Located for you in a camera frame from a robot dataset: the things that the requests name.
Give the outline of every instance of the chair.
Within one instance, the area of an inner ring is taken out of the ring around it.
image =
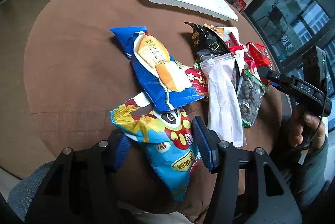
[[[276,38],[280,39],[286,33],[286,31],[289,28],[283,13],[280,11],[280,9],[276,5],[272,5],[272,10],[270,12],[268,12],[268,15],[265,15],[265,16],[261,17],[260,19],[258,19],[256,21],[256,23],[258,21],[262,20],[265,17],[268,17],[269,19],[267,20],[265,25],[262,27],[262,29],[264,29],[267,26],[269,21],[271,21],[277,29],[275,32],[273,32],[271,35],[269,35],[267,37],[276,37]],[[286,24],[286,29],[285,30],[282,29],[281,24],[280,24],[280,20],[282,18],[284,19],[285,24]]]

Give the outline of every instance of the black snack bag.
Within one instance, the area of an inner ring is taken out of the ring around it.
[[[211,29],[195,23],[187,23],[193,28],[192,40],[195,54],[204,49],[209,49],[215,57],[230,53],[223,40]]]

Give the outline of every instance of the round table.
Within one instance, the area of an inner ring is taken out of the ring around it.
[[[55,156],[65,147],[91,147],[115,128],[109,111],[142,91],[110,28],[146,26],[175,60],[192,66],[192,29],[183,21],[235,26],[242,43],[262,43],[247,20],[236,13],[239,21],[222,21],[148,0],[51,0],[33,25],[24,56],[29,108],[42,141]],[[194,102],[185,110],[191,118],[206,118],[207,108],[206,102]],[[245,130],[244,149],[263,147],[270,152],[280,121],[280,95],[270,88],[255,124]],[[215,175],[200,162],[183,202],[172,201],[145,155],[132,147],[113,183],[120,200],[156,213],[179,210],[194,220],[209,204]]]

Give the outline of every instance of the white plastic packet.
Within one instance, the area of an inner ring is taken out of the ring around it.
[[[221,140],[243,146],[243,126],[237,95],[231,82],[234,59],[225,54],[200,63],[208,80],[208,128]]]

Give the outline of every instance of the blue snack bag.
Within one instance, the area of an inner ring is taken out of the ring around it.
[[[172,197],[182,200],[200,157],[184,109],[159,112],[142,92],[111,111],[111,119],[126,136],[140,143]]]
[[[146,27],[111,28],[137,78],[159,111],[170,111],[203,98],[163,44]]]

